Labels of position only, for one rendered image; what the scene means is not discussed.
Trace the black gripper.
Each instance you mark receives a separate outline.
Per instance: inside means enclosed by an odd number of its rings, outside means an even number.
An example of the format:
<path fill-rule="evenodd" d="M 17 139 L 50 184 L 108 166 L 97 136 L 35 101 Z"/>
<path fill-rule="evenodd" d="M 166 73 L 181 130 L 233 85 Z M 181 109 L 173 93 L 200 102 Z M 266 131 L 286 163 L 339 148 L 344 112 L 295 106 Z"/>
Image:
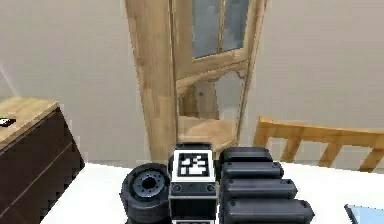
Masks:
<path fill-rule="evenodd" d="M 125 224 L 170 224 L 169 186 L 164 164 L 146 163 L 129 172 L 120 191 Z"/>

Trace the light wooden bed frame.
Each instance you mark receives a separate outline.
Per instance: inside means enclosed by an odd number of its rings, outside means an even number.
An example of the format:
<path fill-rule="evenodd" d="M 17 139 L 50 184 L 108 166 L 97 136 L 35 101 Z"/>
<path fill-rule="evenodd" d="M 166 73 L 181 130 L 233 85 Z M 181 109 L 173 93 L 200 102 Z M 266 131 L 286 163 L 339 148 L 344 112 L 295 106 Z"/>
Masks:
<path fill-rule="evenodd" d="M 258 118 L 253 145 L 267 147 L 270 138 L 286 139 L 280 161 L 292 163 L 302 141 L 325 143 L 318 166 L 329 168 L 343 146 L 370 148 L 359 171 L 371 173 L 384 159 L 384 132 L 351 128 L 333 128 L 308 124 L 274 121 L 272 118 Z"/>

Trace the dark brown chest of drawers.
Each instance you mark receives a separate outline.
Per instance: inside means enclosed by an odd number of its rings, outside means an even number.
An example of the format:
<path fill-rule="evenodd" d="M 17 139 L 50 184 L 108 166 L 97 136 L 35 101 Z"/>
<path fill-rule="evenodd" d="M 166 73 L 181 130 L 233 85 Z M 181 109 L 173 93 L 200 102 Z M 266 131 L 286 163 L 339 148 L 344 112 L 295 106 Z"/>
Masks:
<path fill-rule="evenodd" d="M 0 103 L 0 224 L 40 224 L 84 168 L 55 100 L 12 97 Z"/>

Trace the light wooden door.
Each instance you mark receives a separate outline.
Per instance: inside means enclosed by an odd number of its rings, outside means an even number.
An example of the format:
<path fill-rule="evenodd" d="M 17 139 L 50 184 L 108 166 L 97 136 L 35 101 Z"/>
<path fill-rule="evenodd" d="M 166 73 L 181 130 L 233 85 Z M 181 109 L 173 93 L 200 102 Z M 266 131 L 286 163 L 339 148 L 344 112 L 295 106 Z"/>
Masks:
<path fill-rule="evenodd" d="M 124 0 L 150 158 L 180 141 L 238 145 L 269 0 Z M 234 73 L 238 112 L 219 114 L 216 84 Z"/>

